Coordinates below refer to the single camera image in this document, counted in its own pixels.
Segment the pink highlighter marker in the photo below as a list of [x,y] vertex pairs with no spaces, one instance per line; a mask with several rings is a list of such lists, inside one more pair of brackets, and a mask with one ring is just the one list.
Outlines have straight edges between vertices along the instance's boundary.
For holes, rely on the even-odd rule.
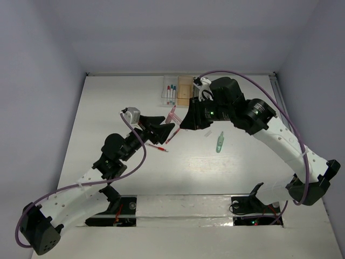
[[175,110],[176,106],[173,106],[165,119],[165,123],[175,123],[177,126],[180,126],[182,119],[175,113]]

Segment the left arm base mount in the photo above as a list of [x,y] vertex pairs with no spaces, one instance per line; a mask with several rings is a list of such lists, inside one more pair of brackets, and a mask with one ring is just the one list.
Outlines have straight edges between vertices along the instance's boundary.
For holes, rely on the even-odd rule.
[[121,196],[108,185],[100,193],[109,203],[104,212],[100,212],[85,221],[88,227],[136,227],[137,196]]

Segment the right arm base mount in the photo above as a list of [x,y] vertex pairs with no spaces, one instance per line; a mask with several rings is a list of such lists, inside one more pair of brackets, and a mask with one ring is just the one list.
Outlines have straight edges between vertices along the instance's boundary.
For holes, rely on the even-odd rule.
[[234,216],[235,226],[282,226],[281,209],[273,204],[264,205],[256,197],[263,183],[257,184],[250,194],[231,198],[229,211]]

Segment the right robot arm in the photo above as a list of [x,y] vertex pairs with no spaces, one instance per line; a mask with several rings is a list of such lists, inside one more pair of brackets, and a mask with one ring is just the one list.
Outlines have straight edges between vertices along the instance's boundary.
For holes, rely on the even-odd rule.
[[215,121],[230,121],[264,143],[294,172],[281,181],[257,184],[248,198],[253,211],[288,200],[311,206],[325,195],[340,169],[336,160],[326,160],[300,144],[276,111],[261,99],[246,99],[235,79],[200,78],[197,82],[202,87],[199,96],[189,100],[182,129],[203,130]]

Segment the green highlighter marker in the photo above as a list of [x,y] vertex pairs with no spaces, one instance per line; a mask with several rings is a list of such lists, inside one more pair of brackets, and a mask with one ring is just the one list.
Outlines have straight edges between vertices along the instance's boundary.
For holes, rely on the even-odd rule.
[[223,147],[224,143],[224,132],[221,132],[218,139],[217,139],[217,144],[216,144],[216,152],[220,153]]

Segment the red gel pen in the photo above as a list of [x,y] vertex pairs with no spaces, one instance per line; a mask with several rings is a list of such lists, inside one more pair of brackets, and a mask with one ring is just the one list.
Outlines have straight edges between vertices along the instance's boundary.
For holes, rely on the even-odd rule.
[[166,141],[165,144],[168,144],[172,138],[180,131],[180,128],[178,128]]

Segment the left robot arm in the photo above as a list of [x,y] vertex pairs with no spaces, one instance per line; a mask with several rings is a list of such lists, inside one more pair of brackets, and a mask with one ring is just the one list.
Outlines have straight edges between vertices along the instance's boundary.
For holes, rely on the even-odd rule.
[[174,129],[173,123],[164,124],[164,116],[138,116],[131,126],[123,113],[121,119],[130,129],[123,138],[110,134],[101,148],[100,158],[75,184],[59,188],[24,207],[15,230],[15,240],[23,248],[32,248],[37,255],[52,250],[75,225],[91,216],[120,209],[121,195],[112,187],[112,182],[124,179],[139,170],[143,161],[125,173],[124,162],[136,151],[146,152],[145,143],[163,144]]

